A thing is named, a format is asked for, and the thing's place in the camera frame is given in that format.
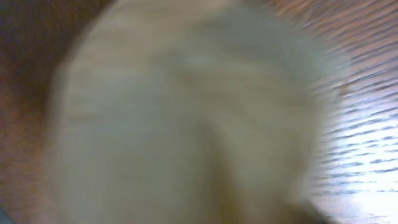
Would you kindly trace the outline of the beige paper flour bag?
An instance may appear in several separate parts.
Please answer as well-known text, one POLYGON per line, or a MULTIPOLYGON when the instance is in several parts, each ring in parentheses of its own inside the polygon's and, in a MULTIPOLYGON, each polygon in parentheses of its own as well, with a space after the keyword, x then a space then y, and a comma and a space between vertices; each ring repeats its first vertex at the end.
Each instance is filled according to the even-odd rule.
POLYGON ((116 1, 57 68, 57 224, 326 223, 309 201, 340 63, 246 1, 116 1))

